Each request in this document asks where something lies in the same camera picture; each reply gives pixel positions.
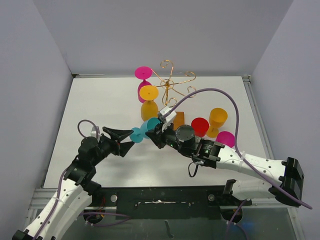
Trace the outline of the teal wine glass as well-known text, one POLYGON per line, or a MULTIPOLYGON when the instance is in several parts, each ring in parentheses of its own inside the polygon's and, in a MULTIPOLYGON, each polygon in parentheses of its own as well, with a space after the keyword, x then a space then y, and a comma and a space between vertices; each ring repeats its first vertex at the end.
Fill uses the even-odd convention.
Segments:
POLYGON ((135 144, 141 143, 144 139, 149 139, 146 132, 155 128, 160 121, 157 117, 151 117, 146 120, 140 127, 133 127, 133 133, 129 136, 130 140, 135 144))

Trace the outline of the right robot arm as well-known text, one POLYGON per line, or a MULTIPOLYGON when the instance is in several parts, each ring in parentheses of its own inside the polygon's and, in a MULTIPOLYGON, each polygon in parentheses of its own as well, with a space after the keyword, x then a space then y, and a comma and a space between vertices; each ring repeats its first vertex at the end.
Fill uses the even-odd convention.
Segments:
POLYGON ((194 164, 213 169, 225 169, 251 176, 252 180, 231 179, 222 192, 223 200, 230 205, 237 201, 258 198, 274 198, 287 206, 302 205, 304 173, 297 159, 273 160, 246 153, 213 140, 195 135, 190 125, 177 130, 163 130, 158 124, 145 133, 162 149, 169 146, 194 164))

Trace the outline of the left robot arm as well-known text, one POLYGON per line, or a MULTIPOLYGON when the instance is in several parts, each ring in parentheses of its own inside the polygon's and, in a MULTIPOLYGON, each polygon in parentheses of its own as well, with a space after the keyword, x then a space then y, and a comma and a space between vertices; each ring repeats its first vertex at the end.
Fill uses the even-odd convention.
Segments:
POLYGON ((25 230, 17 230, 14 240, 60 240, 84 209, 102 199, 101 185, 92 179, 96 166, 110 154, 124 157, 134 142, 123 140, 133 130, 103 127, 103 134, 84 137, 78 154, 59 177, 52 198, 25 230))

